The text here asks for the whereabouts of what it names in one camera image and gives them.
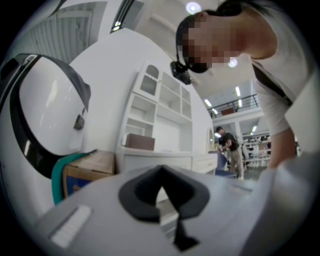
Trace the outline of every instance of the teal fabric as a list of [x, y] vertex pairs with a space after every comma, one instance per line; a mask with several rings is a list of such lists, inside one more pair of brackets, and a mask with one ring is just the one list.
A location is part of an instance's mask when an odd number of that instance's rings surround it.
[[52, 187], [52, 195], [54, 204], [57, 205], [61, 201], [65, 199], [64, 194], [64, 186], [63, 186], [63, 170], [65, 165], [79, 159], [83, 158], [93, 152], [97, 151], [97, 149], [89, 152], [89, 153], [75, 153], [70, 154], [65, 157], [60, 158], [54, 165], [52, 174], [51, 174], [51, 187]]

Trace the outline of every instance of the black hair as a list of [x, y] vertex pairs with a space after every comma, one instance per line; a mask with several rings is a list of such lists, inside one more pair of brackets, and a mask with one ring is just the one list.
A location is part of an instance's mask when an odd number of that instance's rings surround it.
[[223, 128], [221, 126], [218, 126], [217, 128], [215, 128], [216, 133], [218, 133], [220, 130], [223, 130]]
[[[259, 0], [226, 0], [216, 10], [206, 9], [206, 12], [211, 16], [231, 17], [239, 15], [243, 7], [252, 7], [265, 15], [270, 15], [263, 5], [258, 4]], [[187, 47], [184, 47], [183, 37], [188, 34], [189, 28], [194, 28], [197, 14], [187, 16], [179, 24], [176, 31], [176, 51], [177, 59], [179, 59], [178, 49], [182, 50], [182, 56], [186, 66], [193, 72], [203, 73], [208, 70], [206, 63], [195, 63], [194, 57], [189, 57]]]

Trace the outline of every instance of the woman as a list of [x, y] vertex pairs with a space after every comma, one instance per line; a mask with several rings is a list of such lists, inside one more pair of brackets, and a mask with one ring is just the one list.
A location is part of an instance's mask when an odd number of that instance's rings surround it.
[[177, 30], [177, 45], [187, 67], [197, 73], [212, 63], [250, 55], [256, 76], [262, 72], [276, 87], [271, 90], [261, 79], [255, 82], [271, 135], [269, 168], [295, 156], [295, 136], [285, 113], [318, 67], [283, 10], [272, 1], [226, 0], [216, 11], [204, 10], [185, 18]]

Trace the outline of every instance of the wall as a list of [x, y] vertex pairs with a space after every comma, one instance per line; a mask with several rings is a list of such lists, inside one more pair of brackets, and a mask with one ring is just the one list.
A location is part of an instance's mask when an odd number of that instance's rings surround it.
[[108, 1], [67, 0], [60, 8], [82, 4], [82, 3], [89, 3], [89, 2], [107, 2], [103, 17], [102, 17], [99, 33], [98, 33], [98, 40], [100, 40], [110, 34], [111, 28], [113, 26], [115, 17], [122, 3], [122, 0], [108, 0]]
[[[170, 57], [147, 37], [123, 28], [91, 45], [70, 65], [91, 86], [89, 111], [85, 122], [85, 151], [96, 148], [115, 151], [127, 99], [145, 60], [171, 73]], [[191, 93], [193, 151], [204, 153], [211, 118], [196, 90]]]

